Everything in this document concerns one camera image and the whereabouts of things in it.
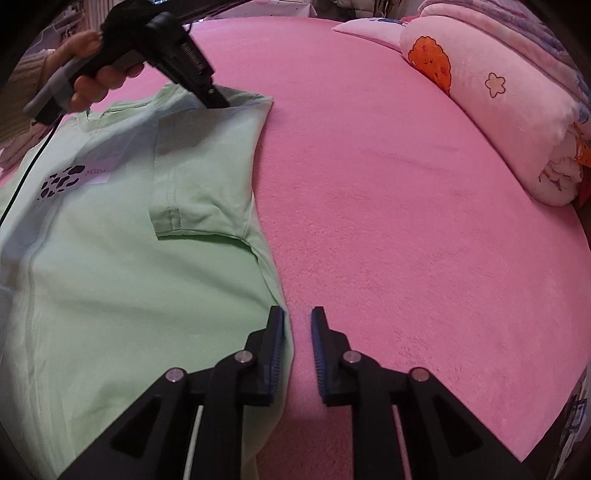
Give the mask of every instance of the bed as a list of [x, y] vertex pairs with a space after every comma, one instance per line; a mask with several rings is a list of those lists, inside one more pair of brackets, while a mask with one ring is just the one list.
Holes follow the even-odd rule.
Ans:
[[[591, 356], [591, 253], [570, 206], [519, 185], [398, 53], [309, 18], [201, 22], [216, 81], [273, 96], [255, 156], [295, 358], [262, 480], [352, 476], [349, 413], [317, 393], [309, 315], [388, 368], [424, 366], [520, 459]], [[146, 69], [95, 107], [155, 93]]]

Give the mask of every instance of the printed graphic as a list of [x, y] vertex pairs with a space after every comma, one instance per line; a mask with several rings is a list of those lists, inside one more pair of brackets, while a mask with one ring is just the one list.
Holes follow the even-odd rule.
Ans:
[[491, 72], [488, 76], [488, 80], [484, 82], [484, 84], [489, 89], [491, 98], [506, 92], [505, 79], [503, 77], [496, 76], [495, 73]]
[[408, 61], [425, 77], [449, 95], [452, 87], [452, 66], [449, 57], [431, 37], [419, 37], [408, 52]]
[[589, 142], [583, 137], [583, 132], [581, 132], [581, 129], [577, 124], [573, 124], [573, 128], [577, 132], [577, 135], [575, 136], [577, 141], [577, 153], [574, 156], [574, 161], [583, 167], [591, 167], [591, 145], [589, 145]]
[[402, 20], [395, 20], [393, 18], [370, 18], [370, 22], [387, 22], [387, 23], [397, 23], [398, 25], [406, 25], [405, 22]]
[[83, 185], [105, 183], [115, 169], [118, 157], [109, 157], [97, 161], [90, 160], [86, 165], [78, 164], [49, 175], [41, 185], [37, 200], [49, 199], [57, 193], [77, 189]]
[[555, 187], [559, 192], [562, 192], [562, 186], [560, 185], [560, 175], [557, 174], [555, 171], [552, 172], [554, 178], [550, 175], [550, 173], [548, 173], [545, 169], [542, 170], [542, 173], [540, 174], [540, 176], [538, 177], [539, 181], [542, 181], [542, 175], [544, 177], [546, 177]]

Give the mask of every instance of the cartoon pillow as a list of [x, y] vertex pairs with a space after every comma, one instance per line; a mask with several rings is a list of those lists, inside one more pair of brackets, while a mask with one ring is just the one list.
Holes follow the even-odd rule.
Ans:
[[358, 18], [357, 20], [341, 23], [333, 27], [333, 30], [354, 37], [365, 38], [384, 47], [401, 51], [400, 34], [405, 25], [407, 25], [406, 22], [391, 18]]

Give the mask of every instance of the light green t-shirt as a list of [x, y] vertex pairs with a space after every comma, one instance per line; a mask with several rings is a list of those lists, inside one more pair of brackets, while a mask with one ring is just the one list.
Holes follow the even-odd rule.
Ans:
[[[171, 367], [210, 368], [285, 301], [251, 187], [272, 99], [175, 85], [56, 132], [0, 229], [0, 422], [56, 478]], [[5, 208], [33, 155], [0, 192]], [[243, 475], [281, 415], [247, 408]]]

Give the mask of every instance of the orange cartoon character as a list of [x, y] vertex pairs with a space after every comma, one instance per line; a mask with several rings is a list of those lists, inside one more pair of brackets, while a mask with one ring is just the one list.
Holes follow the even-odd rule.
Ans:
[[452, 86], [452, 66], [449, 58], [431, 37], [419, 37], [408, 52], [408, 61], [425, 77], [449, 95]]
[[575, 139], [577, 141], [577, 154], [574, 157], [575, 162], [583, 167], [591, 167], [591, 145], [583, 138], [583, 132], [573, 124], [574, 130], [577, 132]]

